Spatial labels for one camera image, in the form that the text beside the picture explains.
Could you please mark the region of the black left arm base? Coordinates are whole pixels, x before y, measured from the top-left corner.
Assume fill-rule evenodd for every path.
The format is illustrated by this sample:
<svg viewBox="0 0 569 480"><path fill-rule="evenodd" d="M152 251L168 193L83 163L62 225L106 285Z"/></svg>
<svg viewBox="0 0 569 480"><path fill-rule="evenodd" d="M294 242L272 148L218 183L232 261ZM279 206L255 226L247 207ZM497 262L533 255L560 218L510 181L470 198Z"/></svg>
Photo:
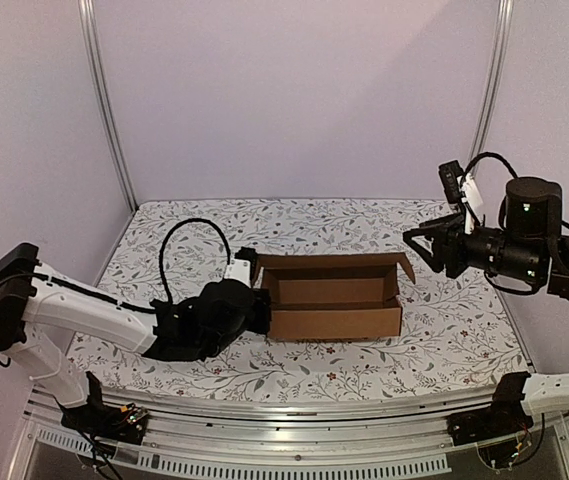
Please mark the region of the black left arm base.
<svg viewBox="0 0 569 480"><path fill-rule="evenodd" d="M103 402L101 383L91 372L86 402L78 407L61 406L61 424L89 436L141 445L150 419L147 409L129 403L120 407Z"/></svg>

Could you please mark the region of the brown cardboard box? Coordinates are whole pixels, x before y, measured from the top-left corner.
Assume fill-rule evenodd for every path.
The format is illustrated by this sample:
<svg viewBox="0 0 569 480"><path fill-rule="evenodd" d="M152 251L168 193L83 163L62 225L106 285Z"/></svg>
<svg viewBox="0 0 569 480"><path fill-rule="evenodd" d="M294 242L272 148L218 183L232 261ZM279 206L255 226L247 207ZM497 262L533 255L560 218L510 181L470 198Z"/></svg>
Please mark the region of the brown cardboard box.
<svg viewBox="0 0 569 480"><path fill-rule="evenodd" d="M398 272L416 281L403 252L262 255L261 287L271 299L268 336L279 341L398 337L403 308Z"/></svg>

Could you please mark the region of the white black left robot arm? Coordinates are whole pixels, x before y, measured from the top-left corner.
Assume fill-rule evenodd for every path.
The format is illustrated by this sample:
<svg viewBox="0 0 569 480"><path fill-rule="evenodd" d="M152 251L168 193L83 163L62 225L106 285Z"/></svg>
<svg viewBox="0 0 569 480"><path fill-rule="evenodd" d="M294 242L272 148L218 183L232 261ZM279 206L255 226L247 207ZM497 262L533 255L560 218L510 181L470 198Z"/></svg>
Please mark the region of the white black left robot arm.
<svg viewBox="0 0 569 480"><path fill-rule="evenodd" d="M243 248L221 280L179 303L130 303L77 283L21 243L0 259L0 353L26 369L92 434L112 426L110 408L94 395L98 382L81 372L43 332L54 326L87 334L160 362L218 356L244 332L270 330L270 296L253 286L257 255Z"/></svg>

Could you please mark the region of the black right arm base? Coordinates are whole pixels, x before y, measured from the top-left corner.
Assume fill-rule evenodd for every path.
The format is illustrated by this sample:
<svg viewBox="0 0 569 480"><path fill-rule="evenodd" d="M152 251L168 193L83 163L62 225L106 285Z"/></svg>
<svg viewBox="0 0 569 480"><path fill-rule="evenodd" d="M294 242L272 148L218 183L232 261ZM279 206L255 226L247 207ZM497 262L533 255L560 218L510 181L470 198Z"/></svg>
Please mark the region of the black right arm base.
<svg viewBox="0 0 569 480"><path fill-rule="evenodd" d="M446 418L447 433L455 446L476 444L481 462L492 470L514 467L530 439L533 418L522 401L528 372L504 375L488 406L453 413Z"/></svg>

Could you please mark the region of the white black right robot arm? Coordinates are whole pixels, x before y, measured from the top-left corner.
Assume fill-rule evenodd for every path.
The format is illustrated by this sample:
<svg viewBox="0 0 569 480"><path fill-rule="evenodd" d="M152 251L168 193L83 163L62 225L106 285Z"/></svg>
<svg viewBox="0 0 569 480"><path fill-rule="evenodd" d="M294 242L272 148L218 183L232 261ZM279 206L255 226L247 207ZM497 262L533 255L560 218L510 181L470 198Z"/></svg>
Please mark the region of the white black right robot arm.
<svg viewBox="0 0 569 480"><path fill-rule="evenodd" d="M487 280L503 276L526 284L522 295L540 290L569 302L569 235L563 234L562 189L556 182L517 177L505 187L500 225L466 229L463 213L421 223L403 234L436 273L455 279L469 268ZM492 406L481 415L481 427L501 436L519 420L569 410L569 374L514 372L495 390Z"/></svg>

